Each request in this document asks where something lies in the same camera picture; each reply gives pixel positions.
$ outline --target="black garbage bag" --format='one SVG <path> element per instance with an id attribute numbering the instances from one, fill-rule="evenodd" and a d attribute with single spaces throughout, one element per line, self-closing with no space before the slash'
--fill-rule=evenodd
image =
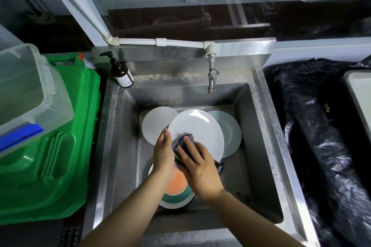
<path id="1" fill-rule="evenodd" d="M 322 246 L 371 246 L 371 198 L 365 188 L 371 151 L 360 150 L 352 139 L 348 147 L 343 137 L 352 130 L 339 125 L 349 111 L 343 106 L 351 104 L 333 96 L 335 87 L 344 85 L 344 73 L 354 69 L 371 69 L 371 58 L 358 63 L 294 62 L 268 71 L 272 99 Z M 337 115 L 331 108 L 337 109 Z M 349 148 L 361 152 L 351 153 Z M 363 164 L 357 166 L 363 180 L 354 158 Z"/>

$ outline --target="forearm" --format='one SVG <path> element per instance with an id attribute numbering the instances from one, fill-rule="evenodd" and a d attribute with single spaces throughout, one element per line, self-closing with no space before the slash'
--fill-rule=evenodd
<path id="1" fill-rule="evenodd" d="M 303 247 L 293 237 L 223 191 L 209 205 L 243 246 Z"/>
<path id="2" fill-rule="evenodd" d="M 168 186 L 166 174 L 152 172 L 79 247 L 135 246 L 141 240 Z"/>

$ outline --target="bottle label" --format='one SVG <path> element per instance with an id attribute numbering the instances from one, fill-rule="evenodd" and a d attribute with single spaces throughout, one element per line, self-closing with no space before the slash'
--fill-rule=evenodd
<path id="1" fill-rule="evenodd" d="M 133 76 L 131 75 L 130 71 L 128 71 L 127 75 L 124 75 L 123 77 L 115 77 L 118 84 L 122 87 L 129 87 L 133 84 Z"/>

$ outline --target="hand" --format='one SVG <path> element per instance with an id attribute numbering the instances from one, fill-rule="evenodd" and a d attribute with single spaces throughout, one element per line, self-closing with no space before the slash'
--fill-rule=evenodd
<path id="1" fill-rule="evenodd" d="M 184 137 L 194 161 L 178 146 L 178 152 L 187 168 L 181 167 L 193 192 L 208 205 L 225 190 L 221 184 L 218 170 L 215 167 L 214 159 L 207 148 L 195 142 L 194 146 L 187 136 Z"/>
<path id="2" fill-rule="evenodd" d="M 174 151 L 171 147 L 171 134 L 167 126 L 161 132 L 153 150 L 153 171 L 167 175 L 169 184 L 175 177 L 177 168 L 174 165 Z"/>

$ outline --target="green plastic container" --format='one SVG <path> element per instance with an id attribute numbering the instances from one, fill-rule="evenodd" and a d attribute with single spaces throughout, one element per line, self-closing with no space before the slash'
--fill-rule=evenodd
<path id="1" fill-rule="evenodd" d="M 76 54 L 55 66 L 69 93 L 75 117 L 69 123 L 0 159 L 0 224 L 62 218 L 86 201 L 94 123 L 99 107 L 99 75 Z"/>

